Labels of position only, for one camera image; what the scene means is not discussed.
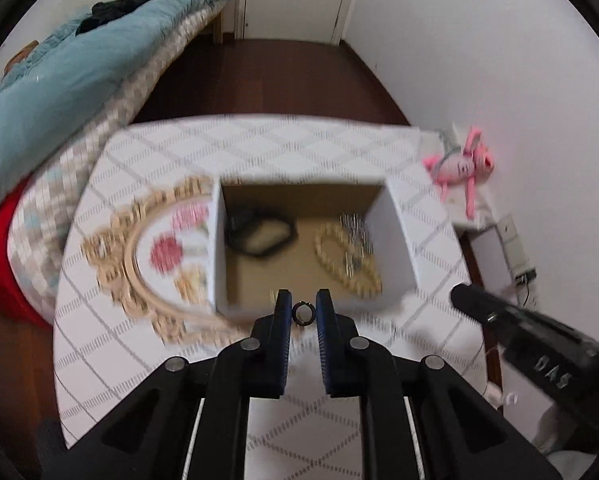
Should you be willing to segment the black smartwatch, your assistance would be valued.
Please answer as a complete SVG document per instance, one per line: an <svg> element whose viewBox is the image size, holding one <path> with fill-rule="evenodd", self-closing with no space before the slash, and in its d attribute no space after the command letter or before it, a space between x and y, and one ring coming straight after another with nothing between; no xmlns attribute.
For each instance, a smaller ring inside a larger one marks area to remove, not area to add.
<svg viewBox="0 0 599 480"><path fill-rule="evenodd" d="M277 211L242 209L231 214L226 221L226 245L245 257L272 257L297 239L296 222Z"/></svg>

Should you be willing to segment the white power strip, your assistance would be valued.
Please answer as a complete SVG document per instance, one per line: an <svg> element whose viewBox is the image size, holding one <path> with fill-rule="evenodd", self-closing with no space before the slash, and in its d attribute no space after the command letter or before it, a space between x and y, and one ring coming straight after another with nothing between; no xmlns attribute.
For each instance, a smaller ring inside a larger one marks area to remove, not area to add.
<svg viewBox="0 0 599 480"><path fill-rule="evenodd" d="M502 217L497 222L496 229L511 278L516 280L518 276L534 270L534 266L531 264L531 260L529 260L528 255L525 252L522 237L516 229L511 214Z"/></svg>

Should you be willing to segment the white bottle on floor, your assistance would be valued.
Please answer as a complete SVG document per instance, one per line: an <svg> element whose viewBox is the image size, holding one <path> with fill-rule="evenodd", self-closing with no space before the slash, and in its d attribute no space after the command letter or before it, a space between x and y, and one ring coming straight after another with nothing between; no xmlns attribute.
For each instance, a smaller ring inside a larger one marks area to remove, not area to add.
<svg viewBox="0 0 599 480"><path fill-rule="evenodd" d="M515 392L505 393L505 391L493 382L489 382L486 385L483 396L493 408L514 405L519 401L519 397Z"/></svg>

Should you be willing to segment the patterned white tablecloth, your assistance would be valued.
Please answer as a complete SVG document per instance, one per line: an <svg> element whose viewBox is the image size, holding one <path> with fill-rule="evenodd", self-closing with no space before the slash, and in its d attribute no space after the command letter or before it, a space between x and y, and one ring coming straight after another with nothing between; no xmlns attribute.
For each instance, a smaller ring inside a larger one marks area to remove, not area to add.
<svg viewBox="0 0 599 480"><path fill-rule="evenodd" d="M452 307L467 281L423 159L439 134L311 117L208 116L112 136L77 206L54 314L68 444L167 360L214 358L280 290L328 289L395 356L441 356L477 390L481 327Z"/></svg>

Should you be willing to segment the white cardboard box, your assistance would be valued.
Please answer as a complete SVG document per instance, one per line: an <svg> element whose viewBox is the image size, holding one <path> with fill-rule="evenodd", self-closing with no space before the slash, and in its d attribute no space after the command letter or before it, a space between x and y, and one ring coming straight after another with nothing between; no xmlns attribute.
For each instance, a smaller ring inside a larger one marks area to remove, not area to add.
<svg viewBox="0 0 599 480"><path fill-rule="evenodd" d="M269 258L237 254L226 245L225 226L242 209L277 211L296 222L298 239ZM272 312L280 289L296 302L313 302L328 289L339 312L385 313L419 287L397 191L388 180L221 180L214 214L208 287L216 312L234 323Z"/></svg>

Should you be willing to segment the pink plush toy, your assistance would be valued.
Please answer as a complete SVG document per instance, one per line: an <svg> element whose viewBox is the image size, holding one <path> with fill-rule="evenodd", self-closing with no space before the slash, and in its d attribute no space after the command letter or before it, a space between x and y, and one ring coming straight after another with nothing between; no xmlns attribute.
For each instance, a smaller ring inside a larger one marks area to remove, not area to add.
<svg viewBox="0 0 599 480"><path fill-rule="evenodd" d="M460 145L455 133L442 131L444 152L426 157L422 164L429 173L444 202L452 186L463 185L465 192L465 215L469 220L475 217L476 187L487 180L495 169L495 159L483 141L483 131L471 127L467 140Z"/></svg>

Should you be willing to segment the checkered bed mattress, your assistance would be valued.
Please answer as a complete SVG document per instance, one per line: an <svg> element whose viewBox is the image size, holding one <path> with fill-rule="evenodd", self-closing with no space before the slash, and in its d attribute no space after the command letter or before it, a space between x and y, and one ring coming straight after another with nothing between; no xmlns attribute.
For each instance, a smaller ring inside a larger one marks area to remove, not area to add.
<svg viewBox="0 0 599 480"><path fill-rule="evenodd" d="M42 322L53 323L68 232L106 142L137 117L165 70L195 36L219 20L225 6L220 0L181 18L147 62L24 186L9 226L7 258L25 305Z"/></svg>

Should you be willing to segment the red bed sheet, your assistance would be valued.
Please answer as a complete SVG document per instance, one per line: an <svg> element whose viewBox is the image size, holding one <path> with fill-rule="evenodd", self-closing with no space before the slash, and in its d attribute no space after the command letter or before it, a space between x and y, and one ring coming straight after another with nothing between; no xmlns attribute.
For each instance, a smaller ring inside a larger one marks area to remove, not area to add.
<svg viewBox="0 0 599 480"><path fill-rule="evenodd" d="M25 299L15 281L7 255L8 234L15 208L24 193L28 179L22 180L0 204L0 314L17 323L50 330L51 325Z"/></svg>

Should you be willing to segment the teal blue duvet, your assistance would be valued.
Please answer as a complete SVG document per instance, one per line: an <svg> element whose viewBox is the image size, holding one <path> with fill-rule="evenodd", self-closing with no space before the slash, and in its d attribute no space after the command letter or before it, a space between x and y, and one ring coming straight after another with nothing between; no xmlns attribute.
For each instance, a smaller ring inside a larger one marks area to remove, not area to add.
<svg viewBox="0 0 599 480"><path fill-rule="evenodd" d="M0 203L102 110L190 15L225 0L150 0L81 34L60 27L0 86Z"/></svg>

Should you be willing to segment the black clothing on bed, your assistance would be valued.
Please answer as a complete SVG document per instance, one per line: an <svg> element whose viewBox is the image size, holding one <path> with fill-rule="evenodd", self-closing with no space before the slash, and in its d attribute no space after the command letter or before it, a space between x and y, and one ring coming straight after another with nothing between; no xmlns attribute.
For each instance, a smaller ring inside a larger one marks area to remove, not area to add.
<svg viewBox="0 0 599 480"><path fill-rule="evenodd" d="M76 35L83 35L103 25L124 18L151 0L111 0L94 3L90 14L80 22Z"/></svg>

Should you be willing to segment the brown item on bed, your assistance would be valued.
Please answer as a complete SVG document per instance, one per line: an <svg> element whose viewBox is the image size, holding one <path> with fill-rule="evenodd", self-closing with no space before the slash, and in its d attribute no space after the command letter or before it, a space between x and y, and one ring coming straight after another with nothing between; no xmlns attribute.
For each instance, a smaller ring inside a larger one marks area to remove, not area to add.
<svg viewBox="0 0 599 480"><path fill-rule="evenodd" d="M12 70L13 66L25 60L38 46L38 44L39 42L37 40L31 41L29 44L26 44L24 47L22 47L19 52L16 52L15 55L10 58L6 66L4 66L4 75L7 75L10 70Z"/></svg>

